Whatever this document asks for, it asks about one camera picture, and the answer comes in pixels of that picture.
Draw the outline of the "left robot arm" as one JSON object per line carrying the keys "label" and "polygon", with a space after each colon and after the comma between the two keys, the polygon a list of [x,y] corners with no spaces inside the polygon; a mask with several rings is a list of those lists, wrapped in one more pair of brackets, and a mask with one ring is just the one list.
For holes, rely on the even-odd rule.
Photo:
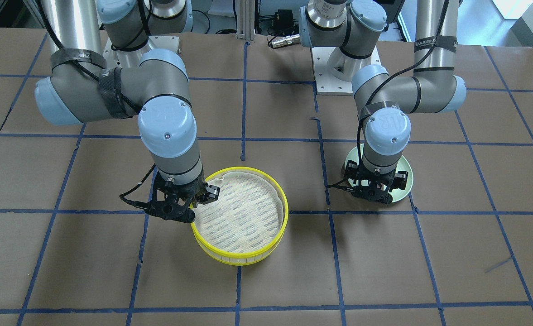
{"label": "left robot arm", "polygon": [[373,0],[310,0],[301,7],[299,35],[307,48],[332,47],[341,58],[337,77],[351,81],[358,110],[356,159],[331,184],[353,197],[391,203],[408,190],[411,173],[397,164],[411,134],[409,114],[447,113],[463,105],[465,81],[454,74],[458,0],[417,3],[414,63],[393,75],[368,64],[387,14]]}

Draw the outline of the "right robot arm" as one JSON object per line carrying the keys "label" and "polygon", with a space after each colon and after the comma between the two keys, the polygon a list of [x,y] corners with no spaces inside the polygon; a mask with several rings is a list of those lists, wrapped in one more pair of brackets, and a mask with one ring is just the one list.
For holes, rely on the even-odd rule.
{"label": "right robot arm", "polygon": [[206,183],[185,64],[151,48],[146,6],[138,0],[38,0],[55,50],[52,74],[36,83],[43,118],[54,125],[136,117],[157,174],[149,202],[120,198],[165,220],[190,222],[190,207],[214,202]]}

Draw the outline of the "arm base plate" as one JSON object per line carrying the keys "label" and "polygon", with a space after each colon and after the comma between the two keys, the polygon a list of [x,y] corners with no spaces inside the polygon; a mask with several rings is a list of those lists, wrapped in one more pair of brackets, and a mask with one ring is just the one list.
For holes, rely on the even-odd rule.
{"label": "arm base plate", "polygon": [[181,53],[180,43],[181,40],[178,36],[150,36],[144,47],[133,51],[123,51],[113,50],[111,40],[108,39],[102,55],[108,68],[137,67],[142,56],[152,49],[168,49],[177,54]]}
{"label": "arm base plate", "polygon": [[311,54],[318,95],[351,96],[353,75],[367,65],[381,64],[377,48],[361,60],[347,57],[338,47],[315,47]]}

